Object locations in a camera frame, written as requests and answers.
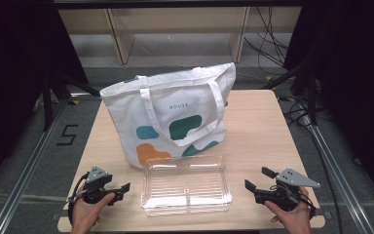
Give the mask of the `metal floor rail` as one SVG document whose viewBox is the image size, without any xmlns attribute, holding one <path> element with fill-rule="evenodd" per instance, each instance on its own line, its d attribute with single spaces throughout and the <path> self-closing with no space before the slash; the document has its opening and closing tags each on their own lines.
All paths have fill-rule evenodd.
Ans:
<svg viewBox="0 0 374 234">
<path fill-rule="evenodd" d="M 78 105 L 69 105 L 78 99 Z M 60 234 L 57 224 L 100 105 L 98 97 L 55 100 L 44 130 L 44 104 L 35 105 L 10 156 L 0 166 L 0 234 Z"/>
<path fill-rule="evenodd" d="M 342 169 L 337 164 L 337 161 L 328 147 L 324 136 L 319 130 L 318 125 L 314 124 L 314 119 L 310 116 L 307 105 L 299 103 L 298 107 L 306 112 L 306 115 L 303 116 L 303 120 L 307 125 L 308 131 L 312 134 L 314 142 L 318 146 L 320 158 L 323 161 L 325 170 L 328 172 L 333 180 L 334 185 L 338 189 L 346 208 L 353 218 L 356 228 L 360 234 L 374 234 L 374 227 L 371 224 L 365 209 L 354 194 L 354 191 L 349 185 L 345 175 L 342 172 Z"/>
</svg>

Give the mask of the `person's right hand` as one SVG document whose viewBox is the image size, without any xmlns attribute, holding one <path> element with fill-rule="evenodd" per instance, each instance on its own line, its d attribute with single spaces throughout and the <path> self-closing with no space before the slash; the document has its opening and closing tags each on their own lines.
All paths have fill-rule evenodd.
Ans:
<svg viewBox="0 0 374 234">
<path fill-rule="evenodd" d="M 289 234 L 312 234 L 310 208 L 307 204 L 299 202 L 290 212 L 282 210 L 271 201 L 266 201 L 264 205 L 274 214 L 271 222 L 280 222 Z"/>
</svg>

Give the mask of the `person's left hand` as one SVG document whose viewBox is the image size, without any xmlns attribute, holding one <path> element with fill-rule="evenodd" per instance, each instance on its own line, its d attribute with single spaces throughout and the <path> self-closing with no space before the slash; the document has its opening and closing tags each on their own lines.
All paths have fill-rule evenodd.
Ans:
<svg viewBox="0 0 374 234">
<path fill-rule="evenodd" d="M 104 196 L 96 204 L 88 204 L 82 198 L 75 202 L 72 212 L 71 234 L 89 234 L 92 227 L 101 222 L 100 213 L 114 199 L 115 195 L 110 193 Z"/>
</svg>

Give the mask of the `light wooden shelf frame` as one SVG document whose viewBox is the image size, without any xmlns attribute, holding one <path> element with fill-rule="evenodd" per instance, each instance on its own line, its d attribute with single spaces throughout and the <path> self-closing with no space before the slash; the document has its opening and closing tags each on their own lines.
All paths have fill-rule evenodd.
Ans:
<svg viewBox="0 0 374 234">
<path fill-rule="evenodd" d="M 298 21 L 299 7 L 201 7 L 155 9 L 61 10 L 70 34 L 109 34 L 118 62 L 129 60 L 137 34 L 225 33 L 232 59 L 241 60 L 247 33 L 262 32 L 268 20 L 275 33 L 291 33 Z"/>
</svg>

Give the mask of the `black metal stand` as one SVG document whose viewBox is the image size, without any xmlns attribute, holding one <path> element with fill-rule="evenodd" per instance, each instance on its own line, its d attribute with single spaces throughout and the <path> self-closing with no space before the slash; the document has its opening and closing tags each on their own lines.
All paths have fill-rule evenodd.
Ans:
<svg viewBox="0 0 374 234">
<path fill-rule="evenodd" d="M 304 91 L 308 94 L 307 113 L 315 126 L 317 124 L 316 118 L 316 75 L 314 72 L 315 52 L 310 50 L 303 57 L 302 61 L 294 68 L 290 69 L 272 83 L 262 87 L 262 90 L 272 90 L 274 87 L 280 85 L 291 77 L 295 80 L 291 86 L 291 93 L 296 96 L 301 96 Z"/>
<path fill-rule="evenodd" d="M 67 100 L 71 97 L 66 85 L 73 86 L 89 93 L 92 96 L 99 97 L 99 91 L 91 87 L 87 82 L 82 82 L 72 78 L 64 72 L 55 70 L 48 72 L 42 79 L 42 97 L 44 102 L 45 125 L 46 131 L 53 123 L 54 114 L 52 108 L 51 94 L 55 94 L 60 100 Z"/>
</svg>

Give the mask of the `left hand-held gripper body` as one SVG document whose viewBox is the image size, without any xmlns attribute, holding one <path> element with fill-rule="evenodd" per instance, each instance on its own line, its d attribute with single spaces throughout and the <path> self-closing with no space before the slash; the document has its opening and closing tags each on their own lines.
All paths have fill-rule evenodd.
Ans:
<svg viewBox="0 0 374 234">
<path fill-rule="evenodd" d="M 111 180 L 112 175 L 98 166 L 93 166 L 86 177 L 84 188 L 77 195 L 77 198 L 83 199 L 88 204 L 98 203 L 106 195 L 110 194 L 110 191 L 106 190 L 104 185 Z"/>
</svg>

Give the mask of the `clear plastic tray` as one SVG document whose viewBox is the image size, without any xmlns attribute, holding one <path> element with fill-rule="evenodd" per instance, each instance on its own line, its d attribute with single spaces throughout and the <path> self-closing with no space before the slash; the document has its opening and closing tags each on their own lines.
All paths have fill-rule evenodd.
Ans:
<svg viewBox="0 0 374 234">
<path fill-rule="evenodd" d="M 232 200 L 222 156 L 148 161 L 141 193 L 147 215 L 224 212 Z"/>
</svg>

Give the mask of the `black curtain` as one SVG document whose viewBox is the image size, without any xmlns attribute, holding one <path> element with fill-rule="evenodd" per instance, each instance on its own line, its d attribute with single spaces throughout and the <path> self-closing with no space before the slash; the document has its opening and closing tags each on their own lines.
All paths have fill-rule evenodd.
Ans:
<svg viewBox="0 0 374 234">
<path fill-rule="evenodd" d="M 284 67 L 300 64 L 316 42 L 322 98 L 374 182 L 374 0 L 306 0 Z"/>
<path fill-rule="evenodd" d="M 88 81 L 54 0 L 0 0 L 0 166 L 58 72 Z"/>
</svg>

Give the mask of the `white tote bag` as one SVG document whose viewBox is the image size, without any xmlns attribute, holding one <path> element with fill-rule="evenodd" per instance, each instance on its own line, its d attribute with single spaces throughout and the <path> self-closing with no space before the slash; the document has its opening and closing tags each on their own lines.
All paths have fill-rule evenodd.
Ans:
<svg viewBox="0 0 374 234">
<path fill-rule="evenodd" d="M 236 81 L 230 63 L 137 76 L 100 91 L 128 163 L 142 168 L 222 142 L 227 98 Z"/>
</svg>

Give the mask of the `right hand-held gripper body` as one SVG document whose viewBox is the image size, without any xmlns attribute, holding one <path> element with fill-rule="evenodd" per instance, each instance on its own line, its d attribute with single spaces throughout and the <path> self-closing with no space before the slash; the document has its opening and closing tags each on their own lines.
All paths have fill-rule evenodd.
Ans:
<svg viewBox="0 0 374 234">
<path fill-rule="evenodd" d="M 269 190 L 256 188 L 254 198 L 257 204 L 264 204 L 266 201 L 271 201 L 284 211 L 293 211 L 299 202 L 303 202 L 308 205 L 311 211 L 317 209 L 312 201 L 301 193 L 299 188 L 319 188 L 320 184 L 318 182 L 290 168 L 286 168 L 281 173 L 278 173 L 273 179 L 276 181 L 276 184 Z"/>
</svg>

